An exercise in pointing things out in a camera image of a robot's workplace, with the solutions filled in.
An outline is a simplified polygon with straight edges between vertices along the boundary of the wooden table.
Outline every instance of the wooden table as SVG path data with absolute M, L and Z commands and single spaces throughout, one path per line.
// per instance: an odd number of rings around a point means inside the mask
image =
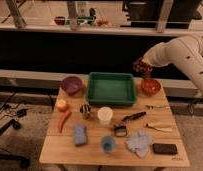
M 114 107 L 112 123 L 121 120 L 125 115 L 146 111 L 147 114 L 138 120 L 127 124 L 129 134 L 144 130 L 152 135 L 154 142 L 173 143 L 178 148 L 178 155 L 156 155 L 152 147 L 145 158 L 139 158 L 131 153 L 125 146 L 127 137 L 115 138 L 116 148 L 111 154 L 106 154 L 100 147 L 101 137 L 113 135 L 110 128 L 102 127 L 97 119 L 99 107 L 92 106 L 92 114 L 89 120 L 84 120 L 79 108 L 85 103 L 85 89 L 75 96 L 68 96 L 61 88 L 57 99 L 66 99 L 70 105 L 72 114 L 64 124 L 62 133 L 58 132 L 57 125 L 62 115 L 55 108 L 45 137 L 40 156 L 41 163 L 68 164 L 68 165 L 111 165 L 111 166 L 152 166 L 152 167 L 188 167 L 190 165 L 185 147 L 171 110 L 147 109 L 145 105 L 169 105 L 163 88 L 153 97 L 145 96 L 139 88 L 140 80 L 136 81 L 137 101 L 131 107 Z M 147 128 L 148 122 L 161 121 L 169 123 L 173 127 L 171 133 Z M 75 147 L 73 126 L 82 123 L 87 126 L 88 144 Z

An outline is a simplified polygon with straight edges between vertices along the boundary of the bowl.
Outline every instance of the bowl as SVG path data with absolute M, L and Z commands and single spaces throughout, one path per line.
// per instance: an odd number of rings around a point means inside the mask
M 145 78 L 141 81 L 141 89 L 147 96 L 153 96 L 161 89 L 161 84 L 153 78 Z
M 68 94 L 73 95 L 83 87 L 82 80 L 76 76 L 69 76 L 62 80 L 61 88 Z
M 57 25 L 64 25 L 65 24 L 65 17 L 57 16 L 57 17 L 55 17 L 54 21 Z

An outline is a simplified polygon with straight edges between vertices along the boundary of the table leg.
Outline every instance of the table leg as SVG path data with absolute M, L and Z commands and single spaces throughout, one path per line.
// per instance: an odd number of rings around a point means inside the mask
M 99 165 L 98 171 L 101 171 L 101 168 L 102 168 L 102 166 L 101 166 L 101 165 Z
M 154 171 L 163 171 L 166 167 L 157 167 L 154 169 Z
M 63 164 L 57 164 L 58 168 L 60 169 L 60 171 L 68 171 Z

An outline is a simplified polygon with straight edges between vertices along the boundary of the tray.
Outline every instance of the tray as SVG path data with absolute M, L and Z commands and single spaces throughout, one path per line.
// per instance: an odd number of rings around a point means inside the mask
M 133 105 L 136 88 L 132 74 L 91 72 L 86 99 L 95 105 Z

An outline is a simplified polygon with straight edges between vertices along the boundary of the gray floor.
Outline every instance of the gray floor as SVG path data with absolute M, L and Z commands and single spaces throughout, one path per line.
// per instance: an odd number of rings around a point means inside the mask
M 18 109 L 28 108 L 26 117 L 19 121 L 23 125 L 20 130 L 9 128 L 0 137 L 0 147 L 9 150 L 12 154 L 27 156 L 31 160 L 29 171 L 58 171 L 56 165 L 40 164 L 39 156 L 42 149 L 44 137 L 51 117 L 52 109 L 49 105 L 20 105 Z M 172 111 L 176 113 L 175 119 L 179 127 L 183 142 L 185 144 L 190 168 L 166 168 L 166 171 L 203 171 L 203 106 L 196 106 L 194 116 L 187 112 L 186 104 L 178 106 L 172 103 Z M 0 122 L 3 125 L 9 118 Z M 96 171 L 97 166 L 69 166 L 70 171 Z M 22 170 L 16 161 L 1 161 L 0 171 Z M 149 171 L 153 168 L 136 167 L 108 167 L 104 166 L 102 171 Z

